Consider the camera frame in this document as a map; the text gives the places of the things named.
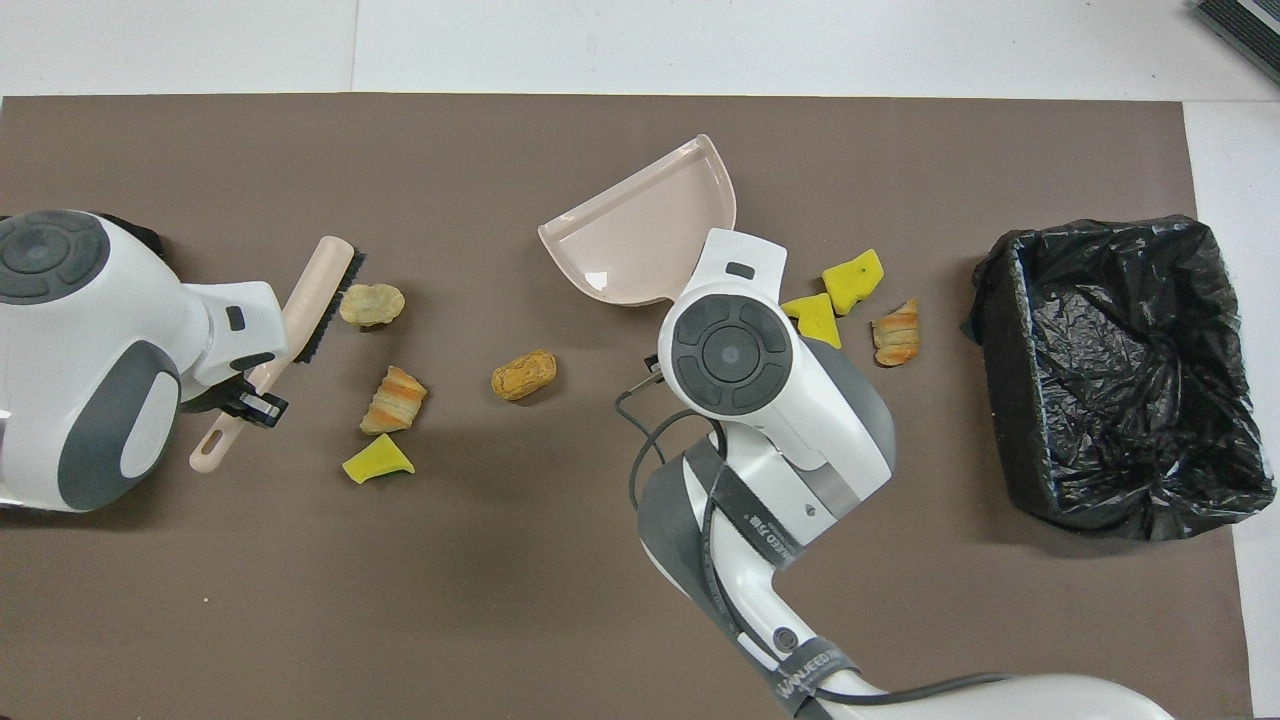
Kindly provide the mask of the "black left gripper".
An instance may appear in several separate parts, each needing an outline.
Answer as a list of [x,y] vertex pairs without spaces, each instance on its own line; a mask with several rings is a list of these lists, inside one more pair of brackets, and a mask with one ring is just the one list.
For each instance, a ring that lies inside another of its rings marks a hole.
[[219,410],[255,427],[274,428],[289,407],[288,401],[270,393],[243,392],[244,387],[244,375],[233,375],[186,400],[183,413]]

